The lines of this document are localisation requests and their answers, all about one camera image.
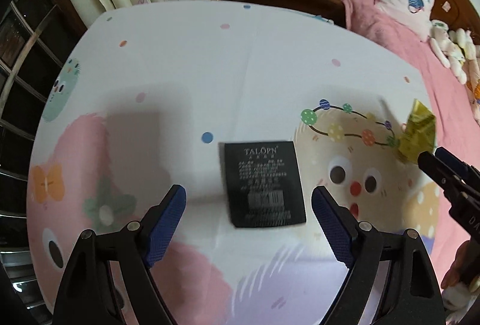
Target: orange butterfly print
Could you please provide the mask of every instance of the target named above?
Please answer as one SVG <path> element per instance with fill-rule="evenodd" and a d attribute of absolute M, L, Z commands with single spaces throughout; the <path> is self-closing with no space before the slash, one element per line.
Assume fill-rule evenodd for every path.
<path fill-rule="evenodd" d="M 65 195 L 63 185 L 62 166 L 53 165 L 45 174 L 42 167 L 35 165 L 32 168 L 34 182 L 34 198 L 38 203 L 44 203 L 50 196 L 55 201 L 61 201 Z"/>

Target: metal screw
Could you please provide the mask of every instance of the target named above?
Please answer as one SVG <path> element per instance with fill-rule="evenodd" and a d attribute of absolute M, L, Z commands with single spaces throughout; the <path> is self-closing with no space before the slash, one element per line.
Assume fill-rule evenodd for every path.
<path fill-rule="evenodd" d="M 473 294 L 480 288 L 480 275 L 477 275 L 470 283 L 469 290 Z"/>
<path fill-rule="evenodd" d="M 406 233 L 409 235 L 411 239 L 417 239 L 419 237 L 418 232 L 413 229 L 408 229 Z"/>
<path fill-rule="evenodd" d="M 136 231 L 138 230 L 139 227 L 140 227 L 140 222 L 137 222 L 137 221 L 129 222 L 127 225 L 127 229 L 129 231 Z"/>
<path fill-rule="evenodd" d="M 358 224 L 358 226 L 363 231 L 371 231 L 371 224 L 369 222 L 362 221 L 361 223 Z"/>
<path fill-rule="evenodd" d="M 80 238 L 83 240 L 88 239 L 91 236 L 92 236 L 92 231 L 90 229 L 87 229 L 80 234 Z"/>

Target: pink bed sheet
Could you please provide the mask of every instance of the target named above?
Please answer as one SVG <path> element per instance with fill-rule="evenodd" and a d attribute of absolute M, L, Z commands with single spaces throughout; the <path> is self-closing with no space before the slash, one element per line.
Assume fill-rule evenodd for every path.
<path fill-rule="evenodd" d="M 480 168 L 480 127 L 473 119 L 465 86 L 443 67 L 429 44 L 408 27 L 374 6 L 374 0 L 342 0 L 346 27 L 392 51 L 417 68 L 437 117 L 437 141 L 461 160 Z M 448 215 L 450 203 L 441 196 L 439 222 L 431 261 L 439 282 L 452 264 L 467 233 Z"/>

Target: crumpled yellow foil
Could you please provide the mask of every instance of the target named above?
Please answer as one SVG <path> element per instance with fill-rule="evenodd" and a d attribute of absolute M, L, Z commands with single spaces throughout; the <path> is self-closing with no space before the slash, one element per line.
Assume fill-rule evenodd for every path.
<path fill-rule="evenodd" d="M 436 118 L 420 101 L 413 102 L 413 108 L 400 137 L 400 157 L 414 164 L 421 152 L 433 153 L 435 147 Z"/>

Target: black square package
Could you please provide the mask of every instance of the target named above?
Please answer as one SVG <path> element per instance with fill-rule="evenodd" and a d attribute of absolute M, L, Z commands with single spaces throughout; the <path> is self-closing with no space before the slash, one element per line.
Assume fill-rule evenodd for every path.
<path fill-rule="evenodd" d="M 226 189 L 237 228 L 305 223 L 305 205 L 291 141 L 225 144 Z"/>

